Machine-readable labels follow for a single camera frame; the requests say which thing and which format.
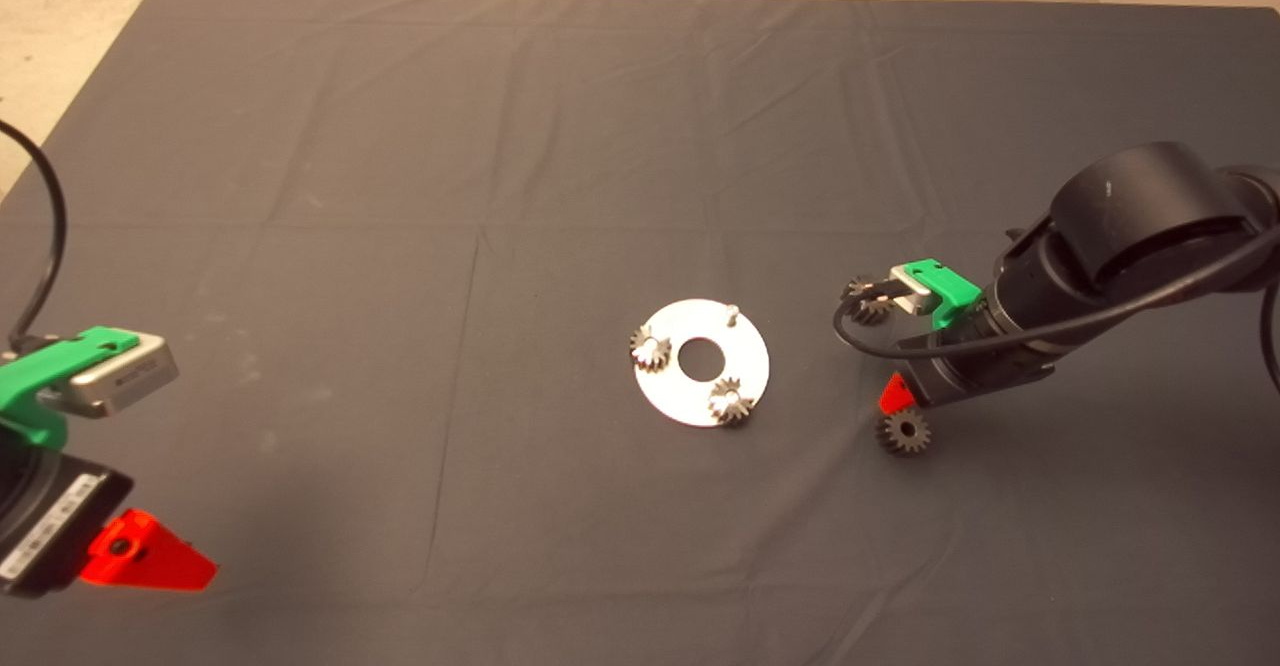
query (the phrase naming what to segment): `metal gear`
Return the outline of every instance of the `metal gear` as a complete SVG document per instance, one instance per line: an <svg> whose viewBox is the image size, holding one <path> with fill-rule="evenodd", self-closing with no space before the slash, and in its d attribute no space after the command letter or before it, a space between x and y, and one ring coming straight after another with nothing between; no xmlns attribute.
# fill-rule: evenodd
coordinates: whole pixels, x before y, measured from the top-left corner
<svg viewBox="0 0 1280 666"><path fill-rule="evenodd" d="M666 369L671 361L671 339L657 338L648 324L632 332L630 346L631 362L640 370L653 374Z"/></svg>
<svg viewBox="0 0 1280 666"><path fill-rule="evenodd" d="M707 407L712 410L712 416L721 424L737 423L751 415L755 400L744 398L737 392L740 388L742 384L737 379L721 379L712 387Z"/></svg>
<svg viewBox="0 0 1280 666"><path fill-rule="evenodd" d="M856 277L854 280L849 282L845 287L845 293L841 300L849 298L850 296L856 296L865 291L873 284L874 279L869 277ZM861 301L858 304L858 310L850 314L850 318L864 327L874 327L883 324L888 315L892 314L895 309L893 300L887 296L881 296L870 301Z"/></svg>
<svg viewBox="0 0 1280 666"><path fill-rule="evenodd" d="M881 420L876 438L892 456L919 456L929 447L928 421L919 409L902 409Z"/></svg>

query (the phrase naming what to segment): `gray tablecloth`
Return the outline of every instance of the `gray tablecloth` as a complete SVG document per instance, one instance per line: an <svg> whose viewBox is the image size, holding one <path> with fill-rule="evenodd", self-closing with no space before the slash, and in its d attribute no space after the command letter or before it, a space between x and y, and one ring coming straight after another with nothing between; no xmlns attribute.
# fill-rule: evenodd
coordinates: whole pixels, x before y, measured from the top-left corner
<svg viewBox="0 0 1280 666"><path fill-rule="evenodd" d="M49 141L38 325L173 342L68 451L221 571L3 602L0 660L1280 662L1256 297L938 410L914 462L828 325L855 273L986 280L1120 147L1280 161L1277 64L1266 10L146 0ZM46 211L31 178L0 211L0 313ZM768 341L742 430L636 388L627 333L686 297Z"/></svg>

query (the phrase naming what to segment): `robotic arm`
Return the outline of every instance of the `robotic arm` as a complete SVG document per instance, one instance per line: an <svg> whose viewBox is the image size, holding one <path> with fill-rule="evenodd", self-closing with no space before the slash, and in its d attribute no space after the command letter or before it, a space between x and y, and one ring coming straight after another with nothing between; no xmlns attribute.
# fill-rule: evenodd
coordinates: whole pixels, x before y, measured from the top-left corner
<svg viewBox="0 0 1280 666"><path fill-rule="evenodd" d="M40 147L4 122L0 133L32 156L54 211L49 265L0 356L0 594L36 598L77 576L201 590L218 570L212 561L146 512L111 519L132 479L61 452L64 414L111 416L177 378L178 366L157 336L105 327L68 338L28 333L61 265L67 206Z"/></svg>
<svg viewBox="0 0 1280 666"><path fill-rule="evenodd" d="M1280 278L1280 173L1211 170L1179 143L1107 156L1064 186L978 288L937 261L851 283L837 334L872 356L902 361L882 400L882 442L910 455L928 444L915 406L938 406L1028 384L1138 311L1207 293L1266 289L1263 356L1276 387L1271 310ZM846 328L892 307L931 314L931 333L870 346Z"/></svg>

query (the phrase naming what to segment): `green gripper mount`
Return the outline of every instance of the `green gripper mount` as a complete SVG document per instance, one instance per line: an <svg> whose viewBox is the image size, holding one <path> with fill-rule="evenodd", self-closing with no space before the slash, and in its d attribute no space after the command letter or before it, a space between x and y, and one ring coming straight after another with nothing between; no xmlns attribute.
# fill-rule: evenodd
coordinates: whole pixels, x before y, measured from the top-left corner
<svg viewBox="0 0 1280 666"><path fill-rule="evenodd" d="M41 406L36 393L137 343L137 334L93 327L0 366L0 426L18 432L35 446L61 448L67 444L67 418Z"/></svg>
<svg viewBox="0 0 1280 666"><path fill-rule="evenodd" d="M960 311L982 296L982 289L960 274L947 269L937 259L922 259L904 264L902 269L938 297L933 310L933 329L951 325Z"/></svg>

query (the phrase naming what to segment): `circular metal plate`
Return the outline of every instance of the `circular metal plate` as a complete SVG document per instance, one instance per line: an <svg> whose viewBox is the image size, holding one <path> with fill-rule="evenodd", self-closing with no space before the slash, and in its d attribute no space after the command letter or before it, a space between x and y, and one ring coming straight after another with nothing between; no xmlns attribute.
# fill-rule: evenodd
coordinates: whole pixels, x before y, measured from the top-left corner
<svg viewBox="0 0 1280 666"><path fill-rule="evenodd" d="M689 298L663 306L645 321L654 338L671 339L671 361L659 371L635 369L636 383L655 409L682 424L713 428L712 387L719 379L737 379L741 398L760 402L769 383L769 351L755 324L736 306L707 298ZM696 382L680 366L680 348L705 338L724 355L724 369L709 382Z"/></svg>

